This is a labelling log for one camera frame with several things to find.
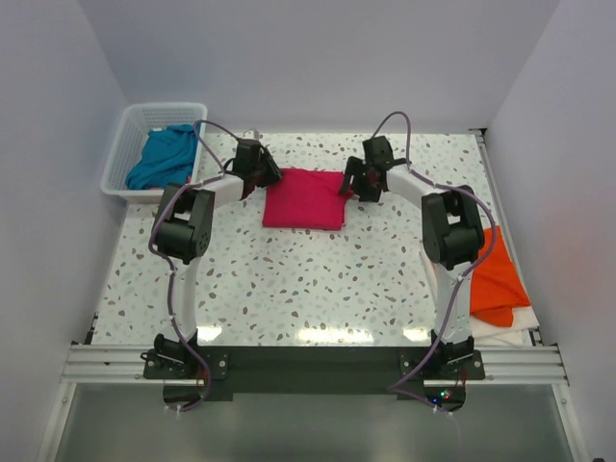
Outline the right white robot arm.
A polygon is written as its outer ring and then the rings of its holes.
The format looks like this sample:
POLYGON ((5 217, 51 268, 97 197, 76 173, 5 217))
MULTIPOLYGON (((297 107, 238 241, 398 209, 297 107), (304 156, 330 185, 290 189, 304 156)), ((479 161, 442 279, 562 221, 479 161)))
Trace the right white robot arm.
POLYGON ((472 188, 439 184, 417 172, 409 160, 394 157, 384 136, 363 141, 364 157, 346 161, 340 194, 376 202, 394 193, 421 212, 423 259, 433 276, 436 320, 431 346, 415 367, 452 377, 470 358, 475 341, 470 325, 471 278, 485 245, 480 202, 472 188))

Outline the magenta t shirt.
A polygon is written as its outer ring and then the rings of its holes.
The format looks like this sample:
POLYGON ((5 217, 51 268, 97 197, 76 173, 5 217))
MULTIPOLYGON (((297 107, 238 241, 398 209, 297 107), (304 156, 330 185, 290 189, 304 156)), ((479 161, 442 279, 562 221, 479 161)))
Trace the magenta t shirt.
POLYGON ((267 228, 340 231, 350 194, 340 194, 340 171, 284 168, 283 178, 267 187, 262 224, 267 228))

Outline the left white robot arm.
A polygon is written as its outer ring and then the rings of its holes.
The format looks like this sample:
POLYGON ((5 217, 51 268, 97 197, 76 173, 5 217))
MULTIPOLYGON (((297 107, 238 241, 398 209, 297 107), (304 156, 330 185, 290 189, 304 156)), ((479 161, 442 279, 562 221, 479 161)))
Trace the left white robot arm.
POLYGON ((168 264, 170 332, 156 337, 154 349, 176 376, 189 377, 199 365, 206 365, 197 351, 194 297, 201 258, 213 236, 214 211, 282 179, 282 170, 264 145, 240 139, 235 157, 219 175, 196 184, 171 184, 165 188, 148 246, 168 264))

